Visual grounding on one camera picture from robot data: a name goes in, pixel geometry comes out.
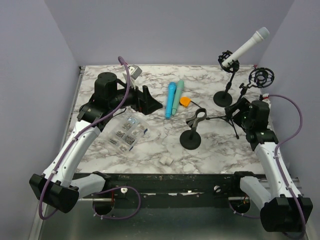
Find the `blue microphone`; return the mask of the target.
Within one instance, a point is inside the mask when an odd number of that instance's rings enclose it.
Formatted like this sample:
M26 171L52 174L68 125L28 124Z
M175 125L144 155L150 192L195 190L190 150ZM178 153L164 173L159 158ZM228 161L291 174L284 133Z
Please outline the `blue microphone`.
M165 118L170 119L172 115L172 107L173 107L173 102L175 98L175 92L176 92L176 83L175 82L170 82L168 85L168 92L167 92L167 103L166 103L166 108L165 108Z

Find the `mint green microphone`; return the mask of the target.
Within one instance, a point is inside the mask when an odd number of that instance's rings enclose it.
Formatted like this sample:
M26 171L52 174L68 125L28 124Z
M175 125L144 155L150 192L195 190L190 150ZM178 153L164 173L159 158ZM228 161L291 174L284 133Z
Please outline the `mint green microphone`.
M176 90L174 94L174 99L173 99L173 104L172 104L172 110L171 110L171 115L174 116L178 110L178 106L180 104L180 99L182 92L184 90L184 85L185 82L184 80L180 79L177 84L176 84Z

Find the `black shock-mount tripod stand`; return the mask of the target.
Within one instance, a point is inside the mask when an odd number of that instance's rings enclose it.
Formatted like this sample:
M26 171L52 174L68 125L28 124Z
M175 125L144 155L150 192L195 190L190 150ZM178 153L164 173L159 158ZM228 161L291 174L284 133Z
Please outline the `black shock-mount tripod stand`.
M228 93L228 91L231 88L232 80L235 74L236 74L235 72L232 73L231 78L227 83L224 91L218 91L214 94L213 101L217 106L222 108L227 108L227 109L232 106L231 103L233 102L233 98ZM239 87L241 89L240 96L234 105L240 102L243 96L247 93L248 89L252 87L258 88L258 89L269 87L273 83L274 79L275 79L275 74L271 69L265 68L265 67L255 68L250 72L248 76L248 84L245 85L244 83L242 83L240 85ZM206 117L206 120L213 120L213 119L221 119L227 122L228 124L230 124L234 129L236 139L238 140L240 138L236 131L234 122L232 120L232 113L226 112L224 116Z

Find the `black round-base microphone stand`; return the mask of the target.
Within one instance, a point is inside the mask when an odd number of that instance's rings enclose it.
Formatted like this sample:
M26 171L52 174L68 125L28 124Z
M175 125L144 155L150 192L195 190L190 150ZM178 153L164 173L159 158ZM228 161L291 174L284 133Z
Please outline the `black round-base microphone stand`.
M186 124L190 127L190 130L184 131L179 138L180 144L187 150L195 150L201 144L201 136L197 132L198 124L204 121L207 117L207 110L205 108L199 108L195 111L195 114L185 120Z

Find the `white microphone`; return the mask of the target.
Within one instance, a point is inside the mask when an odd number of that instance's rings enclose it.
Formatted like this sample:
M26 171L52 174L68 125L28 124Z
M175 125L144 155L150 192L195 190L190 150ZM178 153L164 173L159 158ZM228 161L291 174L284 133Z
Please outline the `white microphone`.
M223 67L228 67L233 61L237 61L243 54L250 50L256 44L264 41L270 35L269 30L266 27L262 27L257 30L252 37L247 40L241 47L239 47L234 53L232 53L226 60L222 62Z

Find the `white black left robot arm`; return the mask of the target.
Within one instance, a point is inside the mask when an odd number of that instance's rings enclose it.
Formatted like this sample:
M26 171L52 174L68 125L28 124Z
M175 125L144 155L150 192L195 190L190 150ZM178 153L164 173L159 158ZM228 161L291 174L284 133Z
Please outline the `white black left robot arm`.
M104 198L110 194L109 176L95 171L73 179L76 169L93 141L100 135L114 113L121 108L150 115L163 105L154 99L147 86L142 90L128 87L112 72L100 73L94 82L94 93L79 109L72 134L57 157L41 175L33 174L29 184L40 203L68 213L78 199L91 194Z

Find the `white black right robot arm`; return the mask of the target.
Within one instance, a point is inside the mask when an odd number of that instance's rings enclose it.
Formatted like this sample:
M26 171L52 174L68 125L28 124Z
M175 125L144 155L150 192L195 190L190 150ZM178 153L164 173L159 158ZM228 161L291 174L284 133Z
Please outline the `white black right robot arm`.
M250 173L230 183L230 191L246 193L258 207L260 221L267 232L303 233L313 209L310 198L303 197L282 159L276 134L268 128L270 107L263 100L241 98L225 108L226 117L241 127L252 151L258 157L269 188Z

